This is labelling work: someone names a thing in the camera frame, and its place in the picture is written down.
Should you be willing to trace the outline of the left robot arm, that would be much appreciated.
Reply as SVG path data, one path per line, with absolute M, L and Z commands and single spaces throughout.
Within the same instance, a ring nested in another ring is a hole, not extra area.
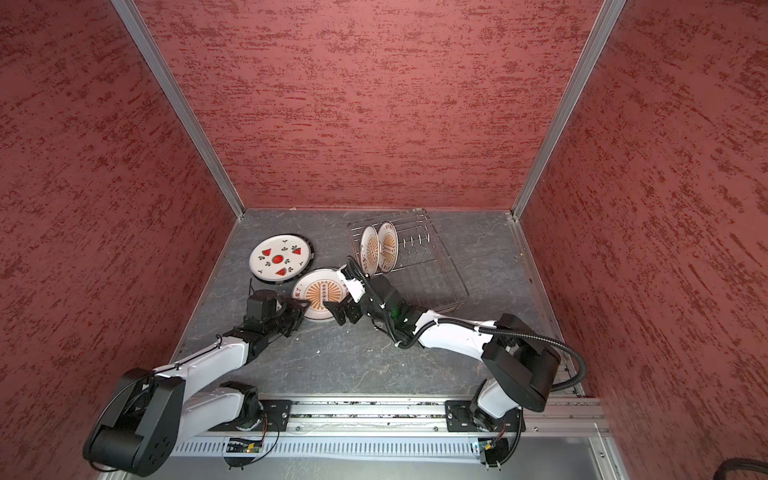
M 118 381 L 83 447 L 89 465 L 102 472 L 146 477 L 176 445 L 214 427 L 265 434 L 268 416 L 255 387 L 221 377 L 254 361 L 272 341 L 302 323 L 307 300 L 256 290 L 243 322 L 214 343 L 152 370 L 135 368 Z M 211 385 L 219 383 L 216 388 Z

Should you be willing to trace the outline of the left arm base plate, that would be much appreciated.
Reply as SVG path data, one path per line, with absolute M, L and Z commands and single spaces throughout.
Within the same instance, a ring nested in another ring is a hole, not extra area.
M 252 428 L 239 429 L 244 433 L 285 432 L 291 417 L 294 402 L 287 399 L 267 399 L 260 401 L 258 415 Z

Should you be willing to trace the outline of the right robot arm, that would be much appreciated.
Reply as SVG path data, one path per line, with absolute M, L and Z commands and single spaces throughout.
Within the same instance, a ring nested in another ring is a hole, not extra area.
M 518 317 L 476 321 L 439 314 L 406 301 L 386 277 L 364 273 L 351 256 L 336 274 L 347 294 L 324 306 L 339 325 L 368 319 L 398 349 L 446 350 L 485 366 L 491 378 L 481 383 L 468 407 L 478 430 L 495 430 L 515 409 L 545 409 L 561 356 L 550 338 L 535 334 Z

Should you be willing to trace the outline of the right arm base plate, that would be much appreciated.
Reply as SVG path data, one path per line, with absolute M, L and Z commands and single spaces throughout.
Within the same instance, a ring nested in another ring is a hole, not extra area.
M 515 433 L 526 431 L 525 421 L 517 408 L 502 418 L 494 418 L 469 400 L 448 400 L 444 403 L 446 425 L 449 432 Z

